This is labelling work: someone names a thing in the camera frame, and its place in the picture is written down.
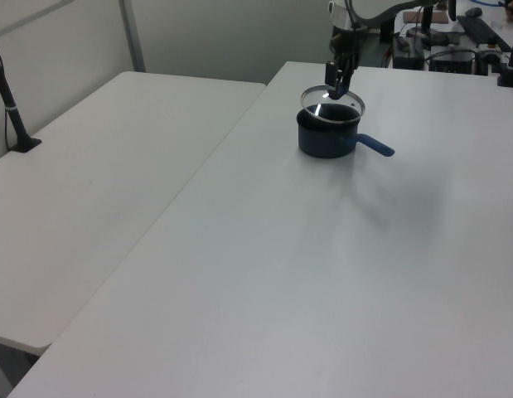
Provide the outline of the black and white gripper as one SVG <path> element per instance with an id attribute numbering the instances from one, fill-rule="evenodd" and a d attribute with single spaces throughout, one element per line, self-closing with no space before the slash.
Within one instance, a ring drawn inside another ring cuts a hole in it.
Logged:
<path id="1" fill-rule="evenodd" d="M 358 30 L 332 29 L 329 47 L 333 59 L 326 63 L 325 84 L 332 100 L 341 98 L 350 89 L 351 77 L 361 58 L 362 36 Z"/>

